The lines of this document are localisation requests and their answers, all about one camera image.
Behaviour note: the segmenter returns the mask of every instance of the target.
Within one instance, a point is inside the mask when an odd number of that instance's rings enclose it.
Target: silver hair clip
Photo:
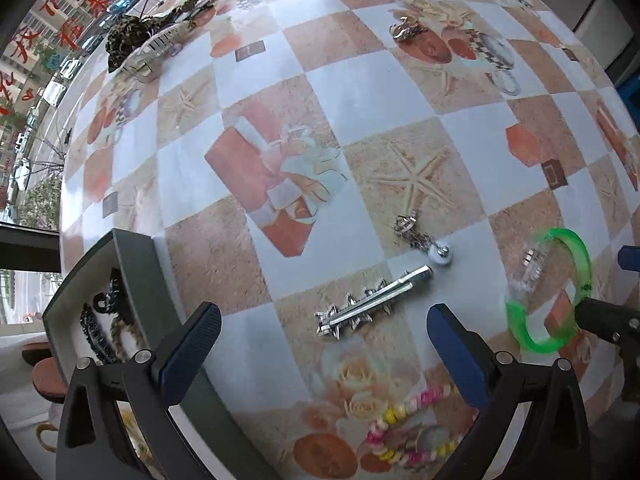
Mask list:
[[[418,211],[409,215],[398,215],[394,231],[409,242],[414,249],[427,253],[434,264],[445,266],[451,263],[451,249],[442,241],[436,241],[428,233],[418,232]]]
[[[420,282],[431,278],[433,271],[431,267],[422,266],[413,272],[408,272],[389,285],[384,278],[378,283],[378,288],[372,290],[364,289],[365,297],[357,301],[351,294],[347,295],[347,304],[338,309],[334,304],[326,312],[316,312],[318,318],[318,335],[332,334],[336,339],[340,339],[340,329],[343,326],[350,326],[353,331],[357,330],[363,323],[371,322],[371,314],[383,310],[391,314],[391,300],[400,294],[412,290]]]

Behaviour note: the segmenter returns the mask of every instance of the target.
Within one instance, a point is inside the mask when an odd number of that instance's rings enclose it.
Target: metal hair clip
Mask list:
[[[391,314],[391,300],[400,294],[414,288],[418,283],[430,279],[433,275],[431,267],[422,266],[413,272],[408,272],[389,285],[383,278],[378,288],[364,289],[365,297],[357,301],[351,294],[347,295],[347,304],[338,309],[334,304],[326,312],[316,312],[318,318],[318,335],[332,334],[340,339],[340,328],[349,325],[357,330],[363,323],[371,322],[373,312],[383,310]]]
[[[428,233],[418,232],[418,211],[413,209],[409,215],[398,215],[394,231],[409,242],[411,247],[427,253],[434,264],[449,265],[451,249],[443,242],[436,241]]]
[[[394,23],[389,27],[391,37],[398,43],[409,40],[425,30],[427,30],[427,27],[423,26],[420,21],[418,21],[418,18],[411,18],[409,16],[403,16],[400,18],[400,23]]]

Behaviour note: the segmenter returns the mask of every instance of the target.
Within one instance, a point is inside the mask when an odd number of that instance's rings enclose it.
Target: earring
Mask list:
[[[413,209],[409,215],[398,215],[394,231],[409,242],[411,247],[428,254],[434,264],[446,266],[451,263],[451,250],[442,241],[434,240],[428,233],[420,233],[417,229],[418,211]]]

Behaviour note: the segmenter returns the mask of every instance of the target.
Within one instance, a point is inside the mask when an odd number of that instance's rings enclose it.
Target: gift box print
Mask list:
[[[340,150],[308,126],[282,124],[249,102],[205,154],[217,176],[283,256],[300,256],[319,211],[346,183]]]

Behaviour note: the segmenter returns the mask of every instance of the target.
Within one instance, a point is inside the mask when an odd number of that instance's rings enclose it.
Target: tree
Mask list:
[[[18,210],[20,225],[58,231],[61,188],[60,178],[48,176],[28,190]]]
[[[62,62],[62,54],[42,40],[36,40],[31,51],[38,56],[41,69],[49,75],[54,75]]]
[[[27,124],[27,116],[16,112],[14,110],[14,104],[9,102],[4,96],[0,97],[0,107],[9,110],[8,115],[0,114],[0,124],[2,126],[11,126],[17,130],[22,130]]]

